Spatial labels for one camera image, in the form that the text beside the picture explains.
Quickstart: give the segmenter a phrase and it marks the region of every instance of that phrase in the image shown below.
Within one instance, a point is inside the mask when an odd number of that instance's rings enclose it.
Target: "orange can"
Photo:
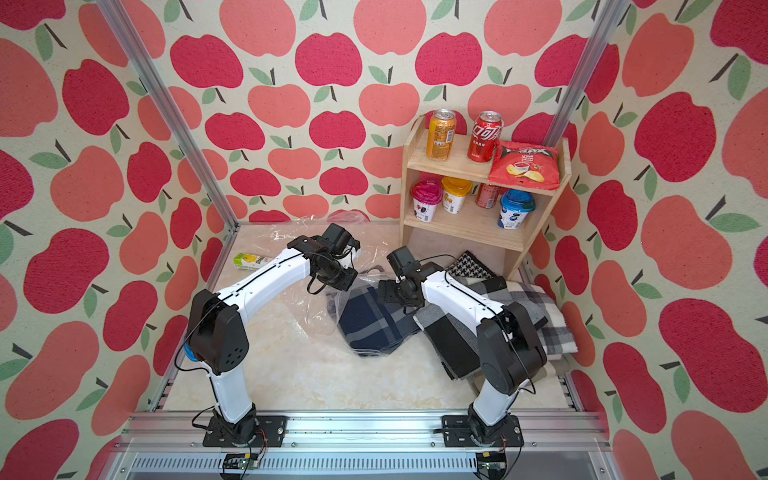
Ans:
[[[429,121],[427,157],[437,161],[448,160],[455,132],[456,114],[450,110],[435,110]]]

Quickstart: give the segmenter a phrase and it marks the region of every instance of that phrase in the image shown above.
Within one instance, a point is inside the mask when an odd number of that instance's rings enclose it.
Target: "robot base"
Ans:
[[[263,442],[259,430],[263,430],[266,446],[281,447],[287,419],[282,415],[256,415],[254,406],[237,424],[232,424],[214,410],[203,438],[203,446],[241,448],[250,445],[252,449],[259,449]]]
[[[442,417],[442,438],[446,447],[502,447],[502,436],[507,437],[508,447],[523,445],[523,435],[518,417],[506,415],[494,425],[493,439],[476,439],[469,426],[468,415],[444,415]]]

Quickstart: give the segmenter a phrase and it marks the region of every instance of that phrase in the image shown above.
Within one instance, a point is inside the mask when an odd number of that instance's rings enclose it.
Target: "yogurt cup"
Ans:
[[[472,191],[472,182],[461,178],[443,177],[442,207],[450,214],[457,214],[462,210],[464,199]]]
[[[508,190],[499,202],[502,212],[498,217],[498,225],[506,230],[516,230],[525,217],[536,209],[533,195],[520,190]]]
[[[418,182],[411,188],[413,197],[413,213],[416,218],[424,223],[429,223],[435,218],[435,210],[442,197],[442,188],[434,180]]]

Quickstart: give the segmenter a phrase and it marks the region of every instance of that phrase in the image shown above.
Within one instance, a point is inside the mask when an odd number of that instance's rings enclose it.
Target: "blue yogurt cup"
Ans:
[[[515,230],[523,223],[525,217],[536,209],[533,195],[520,190],[507,190],[502,195],[502,213],[498,217],[498,225],[506,230]]]

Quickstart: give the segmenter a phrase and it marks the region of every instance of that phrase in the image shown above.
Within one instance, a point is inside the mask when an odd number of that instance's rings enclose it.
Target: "chip bag label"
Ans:
[[[558,149],[499,141],[488,179],[513,187],[557,190],[560,187]]]

